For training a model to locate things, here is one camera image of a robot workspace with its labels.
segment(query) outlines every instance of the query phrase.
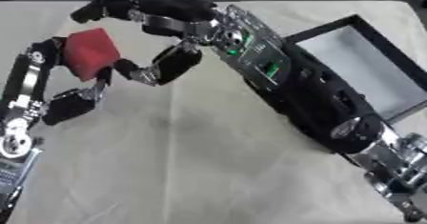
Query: robotic hand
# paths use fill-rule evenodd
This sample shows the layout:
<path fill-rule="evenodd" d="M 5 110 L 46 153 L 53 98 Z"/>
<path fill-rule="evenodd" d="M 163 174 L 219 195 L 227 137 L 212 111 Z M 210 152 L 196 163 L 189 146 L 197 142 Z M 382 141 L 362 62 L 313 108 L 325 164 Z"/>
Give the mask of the robotic hand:
<path fill-rule="evenodd" d="M 45 100 L 44 91 L 55 66 L 64 59 L 67 38 L 53 37 L 32 44 L 17 56 L 0 100 L 0 223 L 6 223 L 18 200 L 25 179 L 42 152 L 43 138 L 31 136 L 40 119 L 48 125 L 91 111 L 110 84 L 112 68 L 101 70 L 90 89 L 74 89 Z"/>
<path fill-rule="evenodd" d="M 199 25 L 203 26 L 203 31 L 210 29 L 209 21 L 215 17 L 214 7 L 214 3 L 202 0 L 94 0 L 75 11 L 71 18 L 79 23 L 103 17 L 135 21 L 142 23 L 142 31 L 148 34 L 183 39 L 157 55 L 151 67 L 140 68 L 127 59 L 114 64 L 127 79 L 155 86 L 173 81 L 200 62 L 202 53 L 194 45 L 198 40 L 192 40 L 189 33 L 197 31 L 192 28 L 199 28 Z"/>
<path fill-rule="evenodd" d="M 211 46 L 276 112 L 365 169 L 367 181 L 405 220 L 427 218 L 427 139 L 399 136 L 362 94 L 256 16 L 233 5 L 218 10 L 200 0 L 94 0 L 71 15 L 81 23 L 107 16 L 182 40 L 149 68 L 117 62 L 115 68 L 129 79 L 166 84 L 200 62 L 197 45 Z"/>

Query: red block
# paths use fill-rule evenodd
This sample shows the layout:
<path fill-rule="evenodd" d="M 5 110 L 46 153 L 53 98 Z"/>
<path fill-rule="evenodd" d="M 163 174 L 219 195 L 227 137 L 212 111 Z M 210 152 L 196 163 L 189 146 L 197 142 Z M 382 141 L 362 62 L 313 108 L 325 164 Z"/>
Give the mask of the red block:
<path fill-rule="evenodd" d="M 64 57 L 82 82 L 93 79 L 103 68 L 111 66 L 120 53 L 103 29 L 71 34 L 64 48 Z"/>

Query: black frame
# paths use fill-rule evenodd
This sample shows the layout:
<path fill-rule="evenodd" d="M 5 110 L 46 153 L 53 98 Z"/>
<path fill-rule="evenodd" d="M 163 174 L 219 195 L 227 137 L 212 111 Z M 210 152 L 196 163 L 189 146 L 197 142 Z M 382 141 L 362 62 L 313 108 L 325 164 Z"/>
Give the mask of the black frame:
<path fill-rule="evenodd" d="M 284 37 L 285 42 L 295 43 L 316 37 L 320 34 L 324 34 L 329 31 L 334 31 L 346 26 L 351 26 L 357 30 L 364 38 L 366 38 L 371 44 L 373 44 L 382 54 L 384 54 L 389 60 L 391 60 L 399 69 L 401 69 L 409 78 L 411 78 L 419 87 L 427 92 L 427 72 L 419 67 L 411 58 L 404 54 L 394 44 L 392 44 L 387 38 L 379 33 L 374 27 L 368 22 L 363 20 L 359 15 L 351 15 L 334 22 L 293 34 Z M 427 96 L 426 99 L 409 108 L 403 112 L 398 112 L 391 118 L 387 118 L 387 122 L 394 124 L 405 117 L 422 110 L 427 107 Z"/>

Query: robotic arm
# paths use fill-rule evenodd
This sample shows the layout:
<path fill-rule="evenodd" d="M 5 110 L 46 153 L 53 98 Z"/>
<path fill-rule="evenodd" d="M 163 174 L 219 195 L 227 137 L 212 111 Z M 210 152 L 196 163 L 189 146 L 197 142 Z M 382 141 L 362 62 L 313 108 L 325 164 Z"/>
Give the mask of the robotic arm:
<path fill-rule="evenodd" d="M 71 15 L 80 23 L 108 16 L 182 40 L 148 68 L 117 62 L 114 67 L 128 79 L 164 85 L 200 62 L 197 46 L 210 46 L 276 112 L 365 169 L 366 180 L 406 221 L 427 218 L 427 139 L 398 135 L 362 94 L 253 14 L 200 0 L 94 0 Z"/>

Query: white table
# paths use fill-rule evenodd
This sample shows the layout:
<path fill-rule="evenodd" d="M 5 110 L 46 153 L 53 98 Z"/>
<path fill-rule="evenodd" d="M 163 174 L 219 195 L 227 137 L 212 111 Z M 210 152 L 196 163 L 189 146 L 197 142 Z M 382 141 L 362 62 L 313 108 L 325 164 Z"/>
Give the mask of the white table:
<path fill-rule="evenodd" d="M 83 2 L 0 3 L 0 74 L 29 43 L 103 27 L 122 55 L 148 64 L 172 40 L 134 23 L 79 26 Z M 400 2 L 246 2 L 283 35 L 358 13 L 421 67 L 427 36 Z M 80 86 L 65 71 L 49 92 Z M 425 112 L 397 127 L 427 135 Z M 399 223 L 401 214 L 362 177 L 323 152 L 253 94 L 206 50 L 201 65 L 170 86 L 115 76 L 97 110 L 55 128 L 39 125 L 46 151 L 10 223 Z"/>

